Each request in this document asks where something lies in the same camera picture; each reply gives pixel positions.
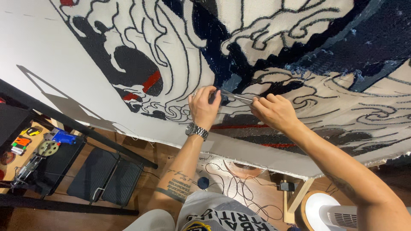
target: person's left hand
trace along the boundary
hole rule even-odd
[[[208,98],[211,93],[217,90],[214,86],[207,86],[198,89],[195,96],[188,96],[188,106],[190,107],[191,116],[197,126],[209,131],[215,117],[217,116],[218,108],[221,102],[221,92],[217,91],[214,102],[208,103]]]

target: hand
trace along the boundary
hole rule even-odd
[[[281,95],[268,94],[267,99],[254,97],[251,112],[266,125],[282,133],[302,124],[291,102]]]
[[[188,106],[190,107],[191,116],[197,126],[209,131],[212,123],[217,116],[218,108],[220,107],[221,94],[217,91],[214,102],[208,103],[210,93],[217,90],[214,86],[202,87],[196,91],[195,96],[188,96]]]

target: person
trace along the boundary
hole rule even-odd
[[[219,91],[203,87],[188,98],[193,121],[209,131],[221,102]],[[209,96],[215,94],[212,104]],[[297,144],[322,172],[357,205],[358,230],[404,230],[411,216],[397,195],[353,157],[327,142],[297,119],[290,101],[281,95],[254,98],[252,113]],[[188,196],[204,137],[187,138],[161,178],[145,213],[125,231],[272,231],[258,214],[222,194],[197,191]]]

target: metal watch strap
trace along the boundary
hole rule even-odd
[[[204,128],[202,128],[202,127],[197,126],[197,125],[196,125],[196,128],[194,130],[194,133],[201,136],[204,139],[204,141],[208,137],[208,131],[205,130]]]

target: person's right hand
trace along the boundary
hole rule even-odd
[[[251,112],[266,125],[282,133],[302,124],[291,102],[281,95],[268,94],[267,98],[254,97]]]

